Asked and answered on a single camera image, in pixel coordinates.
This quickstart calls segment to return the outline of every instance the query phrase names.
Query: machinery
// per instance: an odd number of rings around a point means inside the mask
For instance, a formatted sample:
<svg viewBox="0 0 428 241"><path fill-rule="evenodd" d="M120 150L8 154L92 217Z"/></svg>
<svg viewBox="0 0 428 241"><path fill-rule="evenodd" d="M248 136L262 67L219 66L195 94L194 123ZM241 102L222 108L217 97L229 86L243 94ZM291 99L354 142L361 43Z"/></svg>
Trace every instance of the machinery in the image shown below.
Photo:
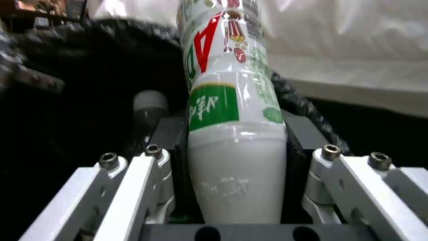
<svg viewBox="0 0 428 241"><path fill-rule="evenodd" d="M20 240L422 241L427 203L427 170L396 168L381 153L346 157L325 145L313 152L302 200L314 224L168 225L170 155L149 145L129 166L108 153L78 168Z"/></svg>

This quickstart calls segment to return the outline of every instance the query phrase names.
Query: green label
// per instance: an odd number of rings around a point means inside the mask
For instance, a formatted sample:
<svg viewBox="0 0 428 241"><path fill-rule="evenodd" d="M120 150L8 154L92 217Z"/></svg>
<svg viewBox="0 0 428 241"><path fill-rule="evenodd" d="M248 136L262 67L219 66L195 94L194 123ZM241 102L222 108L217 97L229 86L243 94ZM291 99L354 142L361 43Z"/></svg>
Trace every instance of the green label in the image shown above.
<svg viewBox="0 0 428 241"><path fill-rule="evenodd" d="M282 124L284 123L284 118L282 117L281 111L274 107L267 107L263 110L263 116L275 123Z"/></svg>
<svg viewBox="0 0 428 241"><path fill-rule="evenodd" d="M235 87L202 85L190 94L189 130L239 121Z"/></svg>

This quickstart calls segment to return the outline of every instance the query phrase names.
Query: hole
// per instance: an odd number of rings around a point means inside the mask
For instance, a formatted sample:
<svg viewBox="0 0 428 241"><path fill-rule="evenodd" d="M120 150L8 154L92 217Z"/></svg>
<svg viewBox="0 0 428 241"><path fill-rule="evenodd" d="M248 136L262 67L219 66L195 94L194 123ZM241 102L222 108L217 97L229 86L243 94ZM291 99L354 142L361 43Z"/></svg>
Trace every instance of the hole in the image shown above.
<svg viewBox="0 0 428 241"><path fill-rule="evenodd" d="M331 152L337 152L338 151L337 148L335 146L332 146L332 145L328 145L326 148L327 148L327 150L329 150Z"/></svg>
<svg viewBox="0 0 428 241"><path fill-rule="evenodd" d="M339 179L339 187L342 190L345 188L345 182L342 179Z"/></svg>
<svg viewBox="0 0 428 241"><path fill-rule="evenodd" d="M365 225L369 225L369 221L364 217L363 213L358 208L354 208L351 211L351 217L352 219L362 222Z"/></svg>
<svg viewBox="0 0 428 241"><path fill-rule="evenodd" d="M114 154L113 153L106 153L101 157L101 159L104 161L114 159Z"/></svg>
<svg viewBox="0 0 428 241"><path fill-rule="evenodd" d="M220 232L214 227L200 228L195 234L195 241L220 241Z"/></svg>
<svg viewBox="0 0 428 241"><path fill-rule="evenodd" d="M320 241L320 237L313 229L304 226L293 230L293 238L295 241Z"/></svg>
<svg viewBox="0 0 428 241"><path fill-rule="evenodd" d="M385 161L388 159L388 157L382 153L376 153L373 155L376 159L381 160L381 161Z"/></svg>
<svg viewBox="0 0 428 241"><path fill-rule="evenodd" d="M104 197L105 194L106 194L106 188L104 186L101 186L101 188L100 188L100 195L102 197Z"/></svg>
<svg viewBox="0 0 428 241"><path fill-rule="evenodd" d="M149 145L147 147L148 151L157 151L159 149L158 145Z"/></svg>

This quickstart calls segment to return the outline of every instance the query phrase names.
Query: metal bolt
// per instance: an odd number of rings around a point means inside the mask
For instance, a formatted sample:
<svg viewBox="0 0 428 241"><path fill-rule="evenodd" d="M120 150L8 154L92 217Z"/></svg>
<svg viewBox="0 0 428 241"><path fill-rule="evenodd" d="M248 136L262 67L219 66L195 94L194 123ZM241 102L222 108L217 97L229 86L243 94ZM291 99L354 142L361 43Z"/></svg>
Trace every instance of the metal bolt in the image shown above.
<svg viewBox="0 0 428 241"><path fill-rule="evenodd" d="M392 164L392 159L381 153L381 152L372 152L369 157L369 165L379 171L388 171L389 167Z"/></svg>
<svg viewBox="0 0 428 241"><path fill-rule="evenodd" d="M333 161L339 158L340 152L341 150L338 146L327 144L322 148L321 156L328 161Z"/></svg>
<svg viewBox="0 0 428 241"><path fill-rule="evenodd" d="M110 171L115 169L119 165L119 159L116 153L108 152L100 157L98 163L100 164L101 168Z"/></svg>
<svg viewBox="0 0 428 241"><path fill-rule="evenodd" d="M156 159L160 159L162 157L162 148L160 148L156 144L148 145L146 147L146 155L154 157Z"/></svg>

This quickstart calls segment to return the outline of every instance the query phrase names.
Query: black plastic part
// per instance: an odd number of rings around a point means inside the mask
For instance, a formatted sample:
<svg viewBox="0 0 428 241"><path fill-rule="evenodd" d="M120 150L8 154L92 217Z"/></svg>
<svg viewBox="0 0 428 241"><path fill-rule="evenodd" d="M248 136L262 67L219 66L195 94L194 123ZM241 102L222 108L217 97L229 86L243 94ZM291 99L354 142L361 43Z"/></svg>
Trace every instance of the black plastic part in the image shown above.
<svg viewBox="0 0 428 241"><path fill-rule="evenodd" d="M285 176L282 223L310 223L311 217L301 202L311 165L312 152L328 144L315 125L306 117L282 110L287 125L287 171Z"/></svg>
<svg viewBox="0 0 428 241"><path fill-rule="evenodd" d="M145 225L142 234L141 241L377 240L359 225Z"/></svg>

